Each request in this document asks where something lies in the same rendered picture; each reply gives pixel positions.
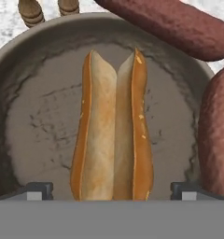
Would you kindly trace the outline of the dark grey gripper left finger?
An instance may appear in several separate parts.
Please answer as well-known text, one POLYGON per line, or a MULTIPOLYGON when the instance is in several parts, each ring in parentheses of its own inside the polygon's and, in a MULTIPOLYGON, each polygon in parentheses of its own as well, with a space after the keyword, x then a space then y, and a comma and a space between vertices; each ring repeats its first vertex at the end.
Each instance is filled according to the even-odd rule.
POLYGON ((2 200, 46 201, 52 200, 53 184, 51 182, 30 182, 18 190, 0 196, 2 200))

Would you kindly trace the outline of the reddish brown sausage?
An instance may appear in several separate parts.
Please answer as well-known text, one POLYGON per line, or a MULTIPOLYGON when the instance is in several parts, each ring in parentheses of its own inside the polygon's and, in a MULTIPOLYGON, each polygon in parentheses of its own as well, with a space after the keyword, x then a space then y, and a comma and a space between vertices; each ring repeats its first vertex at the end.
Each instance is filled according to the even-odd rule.
POLYGON ((224 59, 224 21, 179 0, 94 0, 196 59, 224 59))
POLYGON ((198 152, 203 188, 224 196, 224 68, 209 81, 203 94, 198 152))

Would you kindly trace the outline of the turned wooden post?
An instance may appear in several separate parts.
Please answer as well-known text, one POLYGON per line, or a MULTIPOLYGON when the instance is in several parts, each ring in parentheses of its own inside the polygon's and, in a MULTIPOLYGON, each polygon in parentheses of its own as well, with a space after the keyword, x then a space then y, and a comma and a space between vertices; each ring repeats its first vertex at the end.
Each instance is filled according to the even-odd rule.
POLYGON ((78 14, 79 12, 78 0, 58 0, 58 7, 62 16, 78 14))
POLYGON ((42 7, 36 0, 19 0, 18 10, 24 24, 29 28, 45 21, 42 7))

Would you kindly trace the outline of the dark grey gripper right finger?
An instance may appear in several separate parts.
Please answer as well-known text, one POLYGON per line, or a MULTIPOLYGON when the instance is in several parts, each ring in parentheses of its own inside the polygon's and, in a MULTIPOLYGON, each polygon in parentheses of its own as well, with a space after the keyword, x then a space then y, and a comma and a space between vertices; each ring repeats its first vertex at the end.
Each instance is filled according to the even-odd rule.
POLYGON ((177 201, 224 200, 224 196, 208 192, 188 182, 173 182, 171 192, 171 199, 177 201))

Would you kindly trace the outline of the split hot dog bun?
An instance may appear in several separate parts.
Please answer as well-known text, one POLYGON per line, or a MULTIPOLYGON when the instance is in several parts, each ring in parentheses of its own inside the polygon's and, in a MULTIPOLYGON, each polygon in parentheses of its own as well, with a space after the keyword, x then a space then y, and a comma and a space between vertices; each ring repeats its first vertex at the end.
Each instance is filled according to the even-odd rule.
POLYGON ((70 186, 77 201, 148 199, 153 162, 145 116, 147 63, 135 50, 118 70, 85 58, 70 186))

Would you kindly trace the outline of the grey stone plate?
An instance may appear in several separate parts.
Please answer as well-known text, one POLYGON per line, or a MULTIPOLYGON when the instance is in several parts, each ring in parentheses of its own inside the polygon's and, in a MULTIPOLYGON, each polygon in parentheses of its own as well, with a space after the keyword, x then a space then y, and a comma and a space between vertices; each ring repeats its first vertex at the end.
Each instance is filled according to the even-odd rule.
POLYGON ((198 180, 196 128, 210 67, 112 14, 84 13, 42 23, 0 49, 0 196, 50 181, 55 199, 71 199, 82 65, 93 49, 115 68, 134 49, 146 57, 151 199, 168 199, 174 181, 198 180))

